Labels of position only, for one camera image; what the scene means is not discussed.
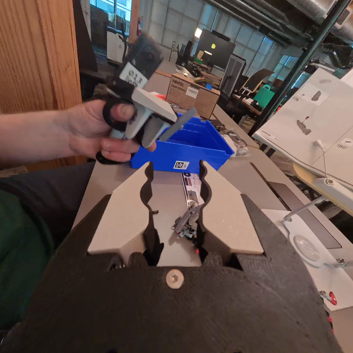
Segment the dark metal pole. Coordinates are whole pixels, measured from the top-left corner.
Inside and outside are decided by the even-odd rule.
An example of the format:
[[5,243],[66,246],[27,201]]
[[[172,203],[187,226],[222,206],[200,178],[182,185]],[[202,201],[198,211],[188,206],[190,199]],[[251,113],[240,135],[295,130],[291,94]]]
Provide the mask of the dark metal pole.
[[307,46],[307,49],[303,52],[303,54],[299,57],[298,61],[283,81],[280,88],[277,90],[275,95],[272,97],[270,102],[267,104],[266,108],[261,113],[259,119],[254,123],[248,135],[251,137],[253,134],[269,119],[272,113],[275,112],[276,108],[280,105],[281,101],[287,94],[287,92],[291,89],[293,84],[296,82],[301,72],[309,62],[313,53],[322,43],[324,38],[328,35],[330,30],[333,28],[334,24],[344,13],[346,8],[349,6],[351,1],[349,0],[338,0],[333,6],[332,10],[329,11],[329,14],[324,19],[322,24],[320,25],[317,33],[315,34],[313,41]]

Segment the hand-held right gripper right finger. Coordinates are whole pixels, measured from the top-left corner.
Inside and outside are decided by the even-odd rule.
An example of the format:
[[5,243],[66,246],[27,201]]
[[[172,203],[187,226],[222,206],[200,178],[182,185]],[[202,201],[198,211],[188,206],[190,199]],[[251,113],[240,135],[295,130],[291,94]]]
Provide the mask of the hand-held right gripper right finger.
[[197,220],[197,250],[201,262],[216,253],[222,263],[234,254],[263,255],[243,194],[208,162],[200,160],[201,205]]

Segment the person's left hand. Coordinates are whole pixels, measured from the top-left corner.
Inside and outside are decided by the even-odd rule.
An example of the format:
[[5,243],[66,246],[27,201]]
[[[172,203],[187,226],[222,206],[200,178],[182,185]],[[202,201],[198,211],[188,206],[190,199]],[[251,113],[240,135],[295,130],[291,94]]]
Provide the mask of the person's left hand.
[[103,117],[105,104],[97,99],[69,109],[66,127],[69,148],[74,155],[95,157],[100,152],[114,162],[130,161],[140,145],[135,139],[109,137],[112,128]]

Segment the green bag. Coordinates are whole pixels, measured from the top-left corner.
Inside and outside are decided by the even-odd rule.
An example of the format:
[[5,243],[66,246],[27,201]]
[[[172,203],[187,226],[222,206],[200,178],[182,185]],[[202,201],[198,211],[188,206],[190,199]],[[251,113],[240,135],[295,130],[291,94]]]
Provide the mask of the green bag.
[[270,85],[263,85],[253,98],[253,106],[258,105],[262,109],[266,108],[274,95],[275,92],[271,90]]

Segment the white lego sticker sheet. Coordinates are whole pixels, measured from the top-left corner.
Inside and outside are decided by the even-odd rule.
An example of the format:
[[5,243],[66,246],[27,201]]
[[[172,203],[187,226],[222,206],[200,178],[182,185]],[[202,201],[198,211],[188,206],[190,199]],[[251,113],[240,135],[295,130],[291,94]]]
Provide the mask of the white lego sticker sheet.
[[181,173],[183,189],[188,209],[195,208],[204,203],[201,197],[201,180],[198,174]]

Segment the blue plastic bin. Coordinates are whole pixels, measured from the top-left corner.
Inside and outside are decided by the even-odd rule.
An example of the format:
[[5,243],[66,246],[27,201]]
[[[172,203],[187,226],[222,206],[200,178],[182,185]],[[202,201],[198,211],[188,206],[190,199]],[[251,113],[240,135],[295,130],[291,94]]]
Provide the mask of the blue plastic bin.
[[131,167],[139,169],[152,162],[154,170],[198,174],[200,160],[219,170],[235,153],[209,120],[198,117],[192,117],[166,142],[157,140],[156,145],[154,152],[140,148],[131,159]]

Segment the white book stand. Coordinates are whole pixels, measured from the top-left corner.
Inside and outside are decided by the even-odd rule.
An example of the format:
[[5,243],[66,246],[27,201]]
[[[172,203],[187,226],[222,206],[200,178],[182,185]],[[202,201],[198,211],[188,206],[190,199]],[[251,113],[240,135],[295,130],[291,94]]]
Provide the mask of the white book stand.
[[331,234],[311,212],[316,204],[325,201],[324,197],[313,198],[304,204],[285,184],[269,182],[255,165],[253,168],[286,208],[285,211],[262,211],[280,229],[304,262],[329,310],[352,308],[352,278],[345,270],[352,268],[352,262],[331,254],[330,249],[338,249],[340,244],[337,242],[333,247],[333,242],[329,241],[327,248],[322,243],[324,236]]

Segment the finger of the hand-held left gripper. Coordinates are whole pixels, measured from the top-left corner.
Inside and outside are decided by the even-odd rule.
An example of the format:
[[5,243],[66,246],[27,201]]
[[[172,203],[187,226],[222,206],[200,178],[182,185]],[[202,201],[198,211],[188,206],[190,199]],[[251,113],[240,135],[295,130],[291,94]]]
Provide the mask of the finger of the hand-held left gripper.
[[156,113],[172,123],[178,119],[177,114],[168,102],[144,89],[136,87],[133,90],[131,98],[137,112],[140,112],[143,108],[147,108],[151,111],[150,114]]

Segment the person's green shirt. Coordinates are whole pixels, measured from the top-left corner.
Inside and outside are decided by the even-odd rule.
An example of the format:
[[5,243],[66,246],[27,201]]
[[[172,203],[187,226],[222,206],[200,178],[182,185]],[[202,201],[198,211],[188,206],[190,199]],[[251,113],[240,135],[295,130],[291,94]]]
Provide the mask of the person's green shirt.
[[0,328],[21,321],[54,252],[44,220],[19,197],[0,194]]

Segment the brown cardboard box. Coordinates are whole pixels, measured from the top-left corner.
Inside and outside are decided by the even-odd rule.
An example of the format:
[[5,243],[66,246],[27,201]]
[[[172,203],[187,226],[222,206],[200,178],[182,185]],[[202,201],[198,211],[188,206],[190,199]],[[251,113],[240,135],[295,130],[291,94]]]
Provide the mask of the brown cardboard box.
[[194,107],[200,117],[210,119],[219,96],[219,90],[208,89],[191,78],[175,73],[170,79],[166,101],[186,110]]

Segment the grey lego panel assembly red pins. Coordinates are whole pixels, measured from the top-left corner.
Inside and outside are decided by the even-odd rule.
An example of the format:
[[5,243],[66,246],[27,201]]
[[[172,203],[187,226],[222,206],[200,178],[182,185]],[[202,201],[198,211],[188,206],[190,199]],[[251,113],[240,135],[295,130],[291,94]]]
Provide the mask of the grey lego panel assembly red pins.
[[170,127],[168,127],[159,137],[159,140],[166,142],[177,131],[181,130],[183,126],[188,123],[192,117],[196,115],[197,111],[194,107],[190,108],[186,113],[177,119]]

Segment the person's dark trousers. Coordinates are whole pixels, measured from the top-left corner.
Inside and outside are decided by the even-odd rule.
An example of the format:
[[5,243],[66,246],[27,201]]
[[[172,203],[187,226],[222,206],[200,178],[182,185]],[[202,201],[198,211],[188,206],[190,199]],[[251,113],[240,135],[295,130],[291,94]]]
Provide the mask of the person's dark trousers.
[[95,162],[1,178],[1,190],[20,197],[47,224],[54,248],[70,233]]

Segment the grey black lego car model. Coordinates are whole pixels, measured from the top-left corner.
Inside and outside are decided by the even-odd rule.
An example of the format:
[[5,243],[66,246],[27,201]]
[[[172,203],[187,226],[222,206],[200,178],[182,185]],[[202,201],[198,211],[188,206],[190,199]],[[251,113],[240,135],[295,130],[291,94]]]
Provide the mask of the grey black lego car model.
[[[195,254],[198,255],[201,261],[203,262],[203,260],[206,257],[206,251],[205,250],[201,251],[201,246],[197,245],[197,226],[198,226],[197,222],[198,222],[201,206],[202,205],[196,205],[195,207],[190,206],[183,216],[180,216],[175,220],[175,223],[172,229],[174,230],[175,234],[177,234],[180,238],[186,237],[188,240],[190,240],[193,243]],[[329,294],[327,294],[324,290],[321,290],[319,291],[319,295],[323,304],[324,304],[324,301],[327,300],[329,303],[333,305],[337,305],[336,297],[334,296],[332,291],[329,292]],[[333,327],[333,320],[330,316],[330,313],[326,309],[325,309],[325,314],[327,316],[327,320],[329,321],[330,329],[335,334],[334,327]]]

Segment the white recycling bin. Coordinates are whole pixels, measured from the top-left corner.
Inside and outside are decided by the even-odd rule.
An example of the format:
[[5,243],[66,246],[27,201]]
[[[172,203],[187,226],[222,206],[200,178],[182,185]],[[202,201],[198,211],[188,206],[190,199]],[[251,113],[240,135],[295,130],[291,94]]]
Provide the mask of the white recycling bin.
[[127,52],[128,37],[121,30],[107,27],[107,59],[121,64]]

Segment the black monitor screen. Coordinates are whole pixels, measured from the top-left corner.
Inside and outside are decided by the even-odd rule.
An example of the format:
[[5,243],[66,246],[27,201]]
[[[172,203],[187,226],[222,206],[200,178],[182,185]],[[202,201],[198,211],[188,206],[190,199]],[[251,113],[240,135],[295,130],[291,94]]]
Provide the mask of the black monitor screen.
[[225,69],[228,60],[233,54],[235,44],[203,29],[196,47],[195,55],[203,51],[202,60],[207,58],[208,66]]

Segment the clear plastic parts bag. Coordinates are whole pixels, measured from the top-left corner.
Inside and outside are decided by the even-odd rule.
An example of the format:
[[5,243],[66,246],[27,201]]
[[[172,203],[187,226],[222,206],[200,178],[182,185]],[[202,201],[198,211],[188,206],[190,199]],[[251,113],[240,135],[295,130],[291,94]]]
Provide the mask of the clear plastic parts bag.
[[224,126],[219,126],[217,130],[232,149],[233,154],[231,155],[231,158],[251,156],[247,143],[241,139],[234,129],[227,129]]

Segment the open lego instruction booklet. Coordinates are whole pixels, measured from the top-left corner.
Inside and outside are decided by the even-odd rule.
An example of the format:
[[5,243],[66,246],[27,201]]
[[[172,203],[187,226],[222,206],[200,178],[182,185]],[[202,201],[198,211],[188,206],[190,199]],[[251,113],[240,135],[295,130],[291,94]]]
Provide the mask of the open lego instruction booklet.
[[253,137],[352,189],[352,98],[351,86],[319,68]]

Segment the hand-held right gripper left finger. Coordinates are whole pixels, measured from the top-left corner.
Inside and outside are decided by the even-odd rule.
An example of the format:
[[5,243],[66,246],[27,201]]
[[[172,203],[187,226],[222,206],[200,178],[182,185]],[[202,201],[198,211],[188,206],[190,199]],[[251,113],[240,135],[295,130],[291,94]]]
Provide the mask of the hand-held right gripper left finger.
[[111,194],[88,247],[88,253],[118,254],[127,263],[135,252],[151,255],[155,248],[151,182],[153,163],[147,162]]

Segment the grey metal cabinet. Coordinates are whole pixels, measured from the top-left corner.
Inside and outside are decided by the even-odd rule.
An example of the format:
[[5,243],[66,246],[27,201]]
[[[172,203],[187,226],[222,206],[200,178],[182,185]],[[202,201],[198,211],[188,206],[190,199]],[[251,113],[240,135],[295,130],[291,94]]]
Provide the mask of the grey metal cabinet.
[[230,97],[234,91],[236,83],[246,67],[246,59],[239,57],[238,55],[231,54],[228,60],[224,75],[219,84],[220,92]]

